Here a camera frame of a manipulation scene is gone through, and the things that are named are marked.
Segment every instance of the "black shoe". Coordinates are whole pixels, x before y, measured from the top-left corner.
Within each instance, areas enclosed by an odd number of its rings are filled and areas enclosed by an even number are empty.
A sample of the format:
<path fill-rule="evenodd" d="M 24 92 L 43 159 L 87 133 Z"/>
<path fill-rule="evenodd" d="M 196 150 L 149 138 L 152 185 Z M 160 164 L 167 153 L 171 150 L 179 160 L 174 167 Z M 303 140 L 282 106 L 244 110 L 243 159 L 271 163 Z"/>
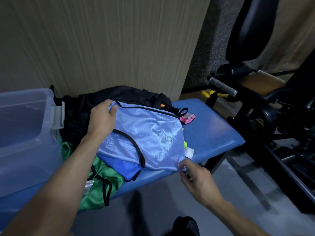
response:
<path fill-rule="evenodd" d="M 173 235 L 200 236 L 196 221 L 189 217 L 177 217 L 173 224 Z"/>

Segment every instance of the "gray handle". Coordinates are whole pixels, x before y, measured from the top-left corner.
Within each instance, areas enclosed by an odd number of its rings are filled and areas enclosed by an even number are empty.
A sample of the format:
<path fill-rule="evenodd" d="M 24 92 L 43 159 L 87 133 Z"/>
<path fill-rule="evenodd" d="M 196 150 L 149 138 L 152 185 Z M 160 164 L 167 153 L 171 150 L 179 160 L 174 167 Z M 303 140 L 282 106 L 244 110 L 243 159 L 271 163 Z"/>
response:
<path fill-rule="evenodd" d="M 213 77 L 210 78 L 209 82 L 233 97 L 237 95 L 237 91 L 235 89 L 232 89 L 231 87 L 227 86 L 226 84 L 222 83 L 221 81 L 218 81 Z"/>

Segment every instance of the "clear plastic bin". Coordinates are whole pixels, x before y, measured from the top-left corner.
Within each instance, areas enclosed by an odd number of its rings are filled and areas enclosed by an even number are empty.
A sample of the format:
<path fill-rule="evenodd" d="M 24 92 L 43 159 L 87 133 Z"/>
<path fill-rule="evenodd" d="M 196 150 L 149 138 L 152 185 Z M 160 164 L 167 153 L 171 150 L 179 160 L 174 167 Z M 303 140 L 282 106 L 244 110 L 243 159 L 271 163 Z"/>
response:
<path fill-rule="evenodd" d="M 0 93 L 0 197 L 46 181 L 62 164 L 53 92 Z"/>

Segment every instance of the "green satin fabric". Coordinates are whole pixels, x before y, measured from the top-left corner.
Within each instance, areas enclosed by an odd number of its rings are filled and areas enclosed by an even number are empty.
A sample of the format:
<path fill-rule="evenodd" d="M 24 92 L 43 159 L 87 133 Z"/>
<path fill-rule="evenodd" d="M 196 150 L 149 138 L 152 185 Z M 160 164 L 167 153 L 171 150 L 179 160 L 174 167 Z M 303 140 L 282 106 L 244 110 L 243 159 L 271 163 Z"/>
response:
<path fill-rule="evenodd" d="M 61 154 L 63 160 L 68 159 L 72 151 L 69 142 L 61 142 Z M 106 165 L 100 158 L 95 156 L 93 166 L 96 169 L 96 175 L 109 180 L 112 183 L 112 190 L 110 196 L 116 193 L 120 186 L 124 183 L 124 177 L 114 171 L 110 166 Z M 82 200 L 79 206 L 79 210 L 96 210 L 104 207 L 103 200 L 103 181 L 93 178 L 94 183 L 91 186 L 89 193 L 82 196 Z M 109 186 L 106 187 L 106 194 L 108 194 Z"/>

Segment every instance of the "person's left arm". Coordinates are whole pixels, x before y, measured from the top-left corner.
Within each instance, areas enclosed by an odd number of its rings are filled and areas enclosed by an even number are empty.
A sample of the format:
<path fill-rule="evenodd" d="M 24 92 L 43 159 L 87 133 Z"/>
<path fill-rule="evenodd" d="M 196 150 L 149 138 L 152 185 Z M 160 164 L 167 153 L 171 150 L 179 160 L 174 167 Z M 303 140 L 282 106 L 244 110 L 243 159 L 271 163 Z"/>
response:
<path fill-rule="evenodd" d="M 73 154 L 2 232 L 6 235 L 67 235 L 79 209 L 86 180 L 100 144 L 112 132 L 116 106 L 111 100 L 91 111 L 87 135 Z"/>

